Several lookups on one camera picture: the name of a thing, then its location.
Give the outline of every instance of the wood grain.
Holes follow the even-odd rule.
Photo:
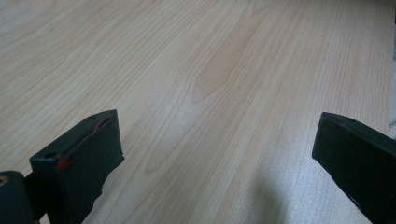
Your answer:
[[[126,160],[86,223],[369,223],[310,153],[322,111],[388,132],[393,20],[389,0],[1,1],[0,170],[116,108]]]

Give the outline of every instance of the red marking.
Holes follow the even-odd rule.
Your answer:
[[[73,158],[72,160],[68,160],[67,158],[60,158],[58,163],[56,163],[56,169],[58,171],[67,170],[76,160],[76,158],[77,157]]]
[[[103,121],[97,123],[97,124],[95,125],[95,128],[93,129],[93,132],[96,133],[96,131],[98,131],[98,129],[100,128],[100,126],[102,126],[102,124],[103,124]]]

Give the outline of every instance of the hole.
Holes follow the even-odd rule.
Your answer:
[[[55,156],[56,156],[56,152],[49,152],[49,153],[47,153],[47,154],[44,156],[44,158],[50,159],[50,158],[55,157]]]
[[[8,177],[6,177],[5,175],[0,175],[0,187],[5,185],[7,182],[8,182]]]

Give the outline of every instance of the wooden table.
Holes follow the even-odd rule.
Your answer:
[[[115,108],[87,223],[368,223],[311,150],[322,111],[388,132],[393,26],[389,0],[2,1],[0,169]]]

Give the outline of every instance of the black object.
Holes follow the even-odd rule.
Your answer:
[[[0,223],[81,223],[124,160],[117,111],[92,115],[37,152],[33,172],[0,173]]]
[[[373,223],[396,223],[396,141],[354,119],[323,113],[312,158]]]

